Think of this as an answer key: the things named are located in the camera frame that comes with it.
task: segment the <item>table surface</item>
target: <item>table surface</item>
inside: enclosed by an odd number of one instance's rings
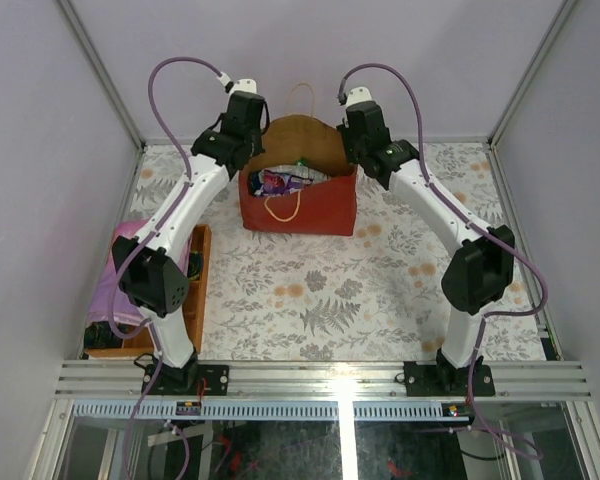
[[[431,170],[492,225],[502,209],[482,144],[428,144]],[[145,154],[129,220],[149,218],[183,172],[173,147]],[[242,226],[237,177],[204,213],[211,261],[201,358],[428,360],[445,339],[449,262],[413,210],[375,180],[358,177],[352,237],[251,232]],[[498,309],[525,310],[518,266]],[[543,360],[533,317],[491,319],[491,360]]]

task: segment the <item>red bag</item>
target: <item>red bag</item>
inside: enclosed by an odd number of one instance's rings
[[[356,169],[347,163],[338,131],[307,115],[271,122],[262,137],[265,153],[251,159],[239,178],[240,210],[246,229],[276,233],[353,235],[356,221]],[[300,158],[309,168],[333,177],[291,195],[258,198],[249,192],[249,174]]]

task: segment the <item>cable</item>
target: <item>cable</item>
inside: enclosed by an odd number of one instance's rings
[[[474,460],[480,460],[481,462],[497,462],[505,457],[504,453],[496,455],[495,457],[481,457],[480,455],[474,455],[473,453],[465,452],[462,449],[460,449],[460,453],[462,453],[465,457],[473,458]]]
[[[144,247],[146,247],[147,244],[154,237],[156,237],[158,235],[158,232],[160,231],[160,228],[162,228],[162,226],[167,222],[167,220],[169,219],[169,217],[176,210],[176,208],[180,205],[180,203],[182,202],[182,199],[185,197],[185,195],[187,193],[187,190],[192,185],[192,176],[193,176],[193,174],[192,174],[192,168],[191,168],[191,164],[189,162],[189,158],[187,156],[187,153],[185,152],[185,150],[182,147],[182,145],[178,142],[178,140],[176,139],[175,135],[171,132],[171,130],[169,129],[169,127],[166,125],[166,123],[164,122],[164,120],[162,119],[162,116],[160,115],[160,112],[158,112],[158,108],[156,106],[155,96],[154,96],[154,83],[155,83],[156,76],[158,75],[158,72],[160,72],[160,70],[162,70],[165,66],[167,66],[169,64],[172,64],[172,63],[176,63],[176,62],[197,63],[199,65],[203,65],[203,66],[209,68],[211,71],[213,71],[213,73],[216,74],[217,77],[221,77],[223,75],[222,72],[219,69],[217,69],[216,67],[214,67],[213,65],[211,65],[209,62],[206,62],[205,60],[201,60],[201,59],[195,58],[195,57],[172,57],[172,58],[168,58],[168,59],[163,60],[162,62],[160,62],[158,65],[156,65],[156,67],[151,72],[151,75],[149,76],[149,83],[148,83],[149,104],[151,105],[151,110],[153,111],[153,114],[156,117],[156,120],[158,121],[158,123],[160,124],[160,127],[162,127],[162,130],[164,131],[164,133],[167,135],[167,137],[169,137],[169,140],[171,140],[171,142],[173,143],[173,145],[176,147],[176,149],[180,153],[180,156],[182,157],[182,160],[184,161],[186,176],[189,179],[189,182],[186,182],[183,185],[182,190],[180,191],[180,193],[176,197],[175,201],[171,204],[171,206],[167,209],[167,211],[162,216],[162,218],[160,220],[158,220],[158,222],[154,226],[154,230],[152,232],[150,232],[147,235],[147,237],[144,238],[136,246],[136,248],[133,249],[133,251],[129,254],[129,256],[127,256],[127,258],[125,258],[124,262],[122,262],[122,265],[120,265],[120,268],[116,272],[115,285],[119,285],[120,284],[120,280],[122,279],[122,276],[127,271],[127,268],[129,268],[129,265],[131,264],[131,262],[133,262],[133,260],[138,256],[138,254],[142,251],[142,249]],[[144,319],[140,323],[140,325],[135,330],[133,330],[133,332],[131,332],[131,333],[123,333],[122,331],[120,331],[120,329],[118,328],[118,325],[116,324],[116,321],[114,319],[114,315],[113,315],[113,306],[114,306],[115,295],[116,295],[117,291],[118,291],[118,288],[114,288],[112,290],[111,295],[109,296],[109,301],[107,303],[107,317],[108,317],[109,327],[111,328],[111,331],[117,337],[122,338],[123,340],[128,340],[130,338],[133,338],[133,337],[139,335],[140,332],[142,331],[142,329],[144,327],[148,326],[149,332],[150,332],[151,337],[152,337],[152,339],[154,341],[155,351],[156,351],[157,356],[158,356],[158,364],[156,365],[156,369],[153,372],[153,375],[151,376],[151,379],[147,383],[147,386],[145,387],[144,392],[142,393],[142,395],[140,395],[140,398],[138,399],[138,402],[133,407],[133,411],[131,412],[131,416],[129,418],[129,422],[127,423],[127,427],[125,428],[125,437],[124,437],[124,442],[123,442],[123,447],[122,447],[122,456],[123,456],[123,459],[124,459],[124,469],[125,469],[126,477],[127,477],[127,479],[131,480],[131,474],[129,473],[129,447],[130,447],[131,431],[133,429],[133,424],[134,424],[134,421],[135,421],[135,417],[138,414],[138,411],[140,410],[140,405],[142,404],[142,402],[144,401],[144,399],[147,396],[148,392],[151,390],[151,387],[153,386],[153,384],[155,383],[155,381],[158,378],[158,375],[160,373],[160,369],[162,368],[162,365],[163,365],[163,357],[162,357],[162,345],[160,344],[160,339],[158,337],[158,334],[156,332],[155,327],[153,326],[152,323],[150,323],[151,322],[150,319],[148,319],[148,318]],[[186,437],[182,433],[182,430],[180,430],[175,425],[173,425],[173,430],[180,437],[182,437],[182,439],[183,439],[183,441],[185,443],[185,464],[184,464],[184,466],[183,466],[180,474],[176,477],[176,480],[179,480],[179,479],[181,479],[183,477],[183,475],[186,472],[187,467],[189,465],[189,456],[190,456],[189,455],[189,443],[187,442]]]
[[[381,70],[386,70],[389,73],[392,73],[396,78],[398,78],[398,80],[400,80],[400,83],[402,83],[402,85],[406,88],[407,92],[409,93],[409,96],[411,97],[411,102],[413,103],[413,108],[415,110],[416,121],[417,121],[417,125],[418,125],[418,150],[419,150],[418,163],[420,165],[422,177],[424,178],[424,180],[426,182],[426,186],[429,187],[431,189],[431,191],[436,195],[436,197],[438,197],[438,199],[447,208],[449,208],[449,210],[451,210],[460,220],[462,220],[468,228],[471,228],[476,233],[485,237],[492,243],[495,243],[496,245],[498,245],[500,248],[502,248],[508,254],[513,255],[516,259],[518,259],[518,261],[520,261],[520,263],[522,263],[525,267],[527,267],[531,271],[531,273],[538,279],[538,282],[540,284],[540,290],[541,290],[541,298],[540,298],[540,302],[538,303],[537,306],[531,308],[530,310],[523,311],[523,312],[507,312],[507,311],[497,310],[497,311],[487,312],[482,316],[482,319],[480,321],[480,329],[478,331],[478,336],[476,339],[476,344],[473,347],[473,352],[471,353],[471,361],[469,364],[469,381],[468,381],[468,392],[467,393],[468,393],[469,403],[473,407],[476,417],[485,426],[485,429],[487,430],[487,432],[489,432],[489,434],[491,434],[491,436],[495,439],[495,441],[502,444],[502,446],[504,448],[512,451],[516,455],[519,455],[523,458],[527,458],[529,460],[541,460],[543,458],[542,452],[537,447],[535,447],[533,444],[531,444],[531,446],[537,452],[537,455],[531,455],[523,450],[517,449],[517,448],[509,445],[502,438],[500,438],[498,436],[498,434],[504,434],[507,436],[511,436],[512,435],[511,433],[494,429],[488,425],[484,416],[482,415],[482,413],[476,407],[476,404],[475,404],[475,398],[474,398],[474,394],[473,394],[473,376],[474,376],[478,351],[480,349],[480,345],[482,344],[482,338],[484,337],[484,330],[486,327],[487,318],[490,318],[490,317],[493,317],[496,315],[508,315],[508,316],[512,316],[512,317],[526,317],[529,315],[535,315],[536,313],[541,311],[544,308],[544,306],[547,304],[548,294],[549,294],[547,282],[544,279],[543,275],[538,270],[538,268],[535,265],[533,265],[524,255],[522,255],[515,248],[512,248],[511,246],[504,243],[499,238],[494,237],[488,231],[475,225],[471,221],[471,219],[468,216],[466,216],[458,207],[456,207],[456,205],[451,200],[449,200],[442,193],[441,190],[438,189],[436,184],[431,181],[431,177],[429,175],[429,171],[427,170],[427,165],[424,160],[424,134],[423,134],[423,128],[422,128],[422,113],[420,112],[420,106],[418,105],[418,101],[416,99],[415,93],[413,92],[413,89],[411,88],[411,86],[409,85],[407,80],[400,74],[400,72],[398,72],[396,69],[394,69],[388,65],[384,65],[382,63],[365,63],[362,65],[358,65],[357,67],[349,70],[340,82],[340,87],[338,90],[338,100],[340,101],[340,103],[344,104],[346,102],[346,94],[344,92],[344,89],[345,89],[345,85],[346,85],[349,77],[351,75],[353,75],[354,73],[356,73],[360,70],[367,69],[367,68],[379,68]]]
[[[264,135],[269,131],[269,127],[271,126],[271,116],[269,115],[269,104],[267,101],[264,101],[264,128],[260,132],[261,135]]]
[[[227,445],[226,443],[221,443],[221,445],[223,447],[227,447],[227,451],[224,453],[224,455],[220,459],[220,462],[218,463],[218,465],[216,465],[215,470],[211,474],[212,476],[209,477],[209,478],[215,478],[215,477],[218,476],[218,472],[220,471],[220,467],[222,466],[222,464],[224,463],[224,461],[229,456],[229,453],[231,453],[231,449],[234,446],[235,439],[236,439],[236,422],[234,421],[233,422],[233,427],[231,427],[231,440],[229,440],[229,445]]]
[[[157,435],[166,432],[167,430],[169,430],[168,428],[163,428],[162,430],[160,430]],[[202,452],[204,452],[207,448],[209,448],[211,445],[222,445],[220,442],[216,442],[215,440],[211,440],[209,443],[207,443],[204,447],[202,447],[200,449],[200,455],[202,454]],[[156,451],[156,447],[158,445],[154,445],[149,449],[149,453],[148,453],[148,458],[147,458],[147,478],[149,478],[149,480],[153,480],[153,471],[151,468],[151,464],[152,464],[152,460],[154,457],[154,452]]]

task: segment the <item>gray wall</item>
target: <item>gray wall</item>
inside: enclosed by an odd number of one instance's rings
[[[0,479],[75,352],[134,152],[50,0],[0,0]]]
[[[498,152],[560,344],[600,411],[600,0],[580,4]]]
[[[164,138],[146,101],[146,78],[173,55],[201,56],[234,79],[255,78],[272,115],[291,87],[310,82],[316,115],[342,118],[342,76],[385,62],[413,84],[426,135],[486,138],[562,0],[74,0],[113,81],[146,138]],[[397,135],[413,136],[408,95],[386,72],[361,73]],[[170,66],[157,101],[180,137],[195,138],[226,104],[210,72]],[[308,111],[306,93],[293,103]]]

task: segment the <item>white cable clip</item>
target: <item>white cable clip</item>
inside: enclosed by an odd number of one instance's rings
[[[222,86],[226,89],[227,85],[231,83],[231,78],[224,72],[220,72],[220,76],[216,77]]]

